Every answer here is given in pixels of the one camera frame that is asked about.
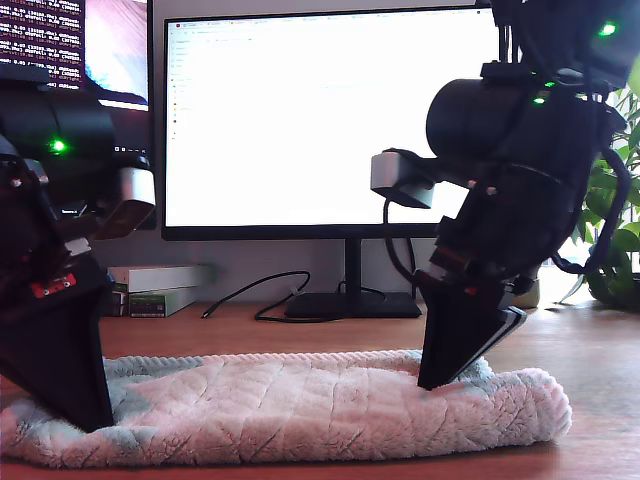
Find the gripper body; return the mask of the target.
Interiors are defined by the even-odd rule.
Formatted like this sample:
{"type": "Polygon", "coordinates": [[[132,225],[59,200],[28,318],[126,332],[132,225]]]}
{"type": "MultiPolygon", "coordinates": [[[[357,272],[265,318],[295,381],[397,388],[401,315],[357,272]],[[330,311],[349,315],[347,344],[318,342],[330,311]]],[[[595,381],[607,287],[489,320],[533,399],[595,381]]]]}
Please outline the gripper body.
{"type": "Polygon", "coordinates": [[[433,183],[468,189],[455,218],[437,228],[428,266],[413,274],[426,295],[505,295],[566,240],[574,190],[528,167],[431,173],[433,183]]]}

